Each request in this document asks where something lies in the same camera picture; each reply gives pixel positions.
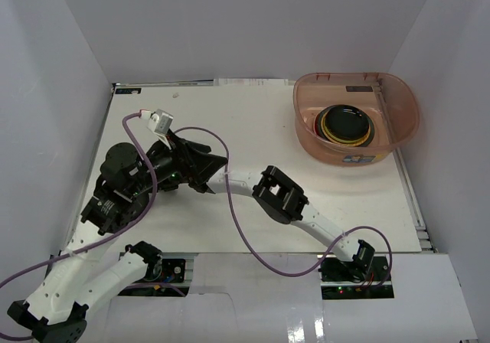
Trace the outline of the red and teal plate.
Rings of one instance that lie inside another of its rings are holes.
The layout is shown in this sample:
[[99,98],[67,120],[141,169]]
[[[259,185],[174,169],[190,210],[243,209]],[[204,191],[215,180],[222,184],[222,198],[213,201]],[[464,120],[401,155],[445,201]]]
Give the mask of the red and teal plate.
[[319,117],[318,115],[315,117],[314,119],[314,122],[313,122],[313,131],[314,133],[319,136],[319,129],[318,129],[318,120],[319,120]]

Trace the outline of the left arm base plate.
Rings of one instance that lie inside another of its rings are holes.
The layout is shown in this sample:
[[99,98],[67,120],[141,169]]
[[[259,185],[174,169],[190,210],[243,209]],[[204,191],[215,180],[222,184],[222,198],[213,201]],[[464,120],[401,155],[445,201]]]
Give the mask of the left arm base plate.
[[143,278],[126,287],[120,296],[132,297],[185,297],[189,287],[185,284],[186,259],[163,259],[161,266],[149,278]]

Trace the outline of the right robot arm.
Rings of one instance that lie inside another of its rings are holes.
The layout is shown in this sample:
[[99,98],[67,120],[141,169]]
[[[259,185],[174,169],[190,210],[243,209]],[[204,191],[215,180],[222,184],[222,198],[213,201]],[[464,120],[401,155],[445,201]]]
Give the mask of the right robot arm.
[[277,167],[269,165],[261,172],[222,169],[210,178],[207,186],[214,194],[252,198],[277,223],[297,227],[330,247],[352,279],[362,281],[372,274],[374,248],[322,215],[303,188]]

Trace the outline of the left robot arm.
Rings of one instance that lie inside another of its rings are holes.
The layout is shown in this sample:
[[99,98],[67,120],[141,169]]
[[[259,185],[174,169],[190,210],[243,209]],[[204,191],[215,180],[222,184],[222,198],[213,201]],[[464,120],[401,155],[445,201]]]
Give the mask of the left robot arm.
[[122,259],[90,278],[116,238],[149,212],[160,191],[187,184],[200,193],[228,163],[211,148],[171,135],[144,151],[135,142],[113,145],[100,166],[93,195],[81,212],[70,241],[51,270],[24,300],[14,301],[8,315],[38,342],[76,342],[94,313],[134,282],[147,283],[162,274],[162,252],[145,241],[128,245]]

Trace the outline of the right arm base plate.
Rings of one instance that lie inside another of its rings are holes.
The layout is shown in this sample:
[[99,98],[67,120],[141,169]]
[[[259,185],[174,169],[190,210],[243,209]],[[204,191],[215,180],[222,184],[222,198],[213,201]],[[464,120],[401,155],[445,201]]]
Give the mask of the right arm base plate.
[[382,286],[376,285],[386,276],[388,261],[385,256],[376,256],[367,276],[353,276],[346,265],[334,257],[327,257],[318,269],[324,301],[393,299],[391,277]]

